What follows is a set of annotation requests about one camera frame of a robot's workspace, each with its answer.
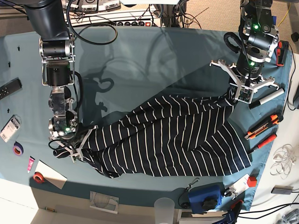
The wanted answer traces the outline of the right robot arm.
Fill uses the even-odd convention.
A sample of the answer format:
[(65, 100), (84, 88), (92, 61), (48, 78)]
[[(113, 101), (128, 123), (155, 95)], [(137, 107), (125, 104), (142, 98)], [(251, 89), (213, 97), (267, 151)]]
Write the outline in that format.
[(81, 102), (71, 96), (75, 71), (75, 37), (67, 28), (59, 0), (26, 0), (23, 3), (34, 30), (40, 35), (39, 53), (42, 58), (42, 84), (52, 88), (49, 107), (50, 142), (56, 142), (56, 157), (71, 157), (83, 161), (83, 146), (91, 131), (79, 121)]

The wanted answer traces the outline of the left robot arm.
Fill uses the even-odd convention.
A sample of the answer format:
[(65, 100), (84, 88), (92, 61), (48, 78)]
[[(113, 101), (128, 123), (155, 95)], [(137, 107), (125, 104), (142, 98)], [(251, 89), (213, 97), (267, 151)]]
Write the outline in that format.
[(264, 78), (262, 68), (271, 61), (278, 46), (279, 31), (271, 14), (271, 0), (242, 0), (238, 34), (227, 32), (223, 39), (226, 46), (239, 55), (236, 63), (212, 60), (229, 74), (231, 95), (234, 101), (251, 104), (253, 95), (263, 87), (279, 88), (275, 78)]

